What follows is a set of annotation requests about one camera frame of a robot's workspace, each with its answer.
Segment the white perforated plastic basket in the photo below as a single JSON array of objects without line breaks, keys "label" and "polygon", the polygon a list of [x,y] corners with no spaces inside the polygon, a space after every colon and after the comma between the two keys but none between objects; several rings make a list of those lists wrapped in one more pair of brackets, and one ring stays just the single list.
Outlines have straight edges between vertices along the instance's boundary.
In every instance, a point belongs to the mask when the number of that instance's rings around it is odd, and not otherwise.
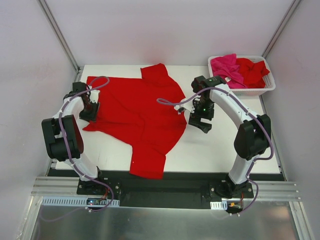
[{"label": "white perforated plastic basket", "polygon": [[[208,58],[208,69],[209,69],[209,75],[211,77],[213,76],[213,71],[210,66],[210,60],[216,57],[222,57],[222,56],[211,56]],[[269,69],[270,73],[263,77],[263,80],[265,82],[264,88],[245,88],[245,89],[231,89],[231,91],[234,92],[237,96],[260,96],[263,93],[267,91],[273,91],[276,88],[274,77],[271,73],[270,67],[266,60],[262,56],[255,56],[255,55],[237,55],[237,58],[246,58],[251,60],[254,63],[264,61],[265,66]]]}]

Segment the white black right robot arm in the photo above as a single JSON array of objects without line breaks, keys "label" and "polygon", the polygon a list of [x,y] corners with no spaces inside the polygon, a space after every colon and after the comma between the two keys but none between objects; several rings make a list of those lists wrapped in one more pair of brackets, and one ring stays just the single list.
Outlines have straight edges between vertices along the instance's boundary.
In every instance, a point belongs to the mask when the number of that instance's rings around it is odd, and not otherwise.
[{"label": "white black right robot arm", "polygon": [[248,186],[255,162],[271,147],[271,119],[267,114],[251,112],[220,76],[195,77],[191,87],[197,98],[192,100],[189,125],[208,133],[212,125],[203,120],[212,120],[214,106],[218,105],[237,127],[233,143],[236,159],[225,180],[214,188],[215,194],[222,198],[235,198]]}]

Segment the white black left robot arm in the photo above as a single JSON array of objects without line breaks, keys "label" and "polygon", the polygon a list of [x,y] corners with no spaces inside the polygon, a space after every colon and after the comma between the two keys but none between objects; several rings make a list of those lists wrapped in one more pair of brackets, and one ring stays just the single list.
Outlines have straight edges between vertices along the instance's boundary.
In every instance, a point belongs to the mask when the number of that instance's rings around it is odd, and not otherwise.
[{"label": "white black left robot arm", "polygon": [[90,87],[84,82],[72,84],[60,110],[41,122],[48,156],[70,166],[79,176],[78,195],[103,195],[106,182],[101,170],[84,153],[84,141],[77,119],[94,122],[100,104],[90,100]]}]

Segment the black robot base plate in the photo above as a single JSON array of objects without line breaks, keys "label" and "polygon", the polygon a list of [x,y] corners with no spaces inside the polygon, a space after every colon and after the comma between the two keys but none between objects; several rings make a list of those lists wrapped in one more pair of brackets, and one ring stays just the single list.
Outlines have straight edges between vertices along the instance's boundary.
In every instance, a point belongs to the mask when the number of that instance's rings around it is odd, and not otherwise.
[{"label": "black robot base plate", "polygon": [[122,207],[209,209],[211,202],[251,200],[249,182],[232,186],[226,173],[166,172],[162,179],[147,179],[127,171],[104,170],[100,174],[111,189],[95,182],[78,182],[78,195],[114,198]]}]

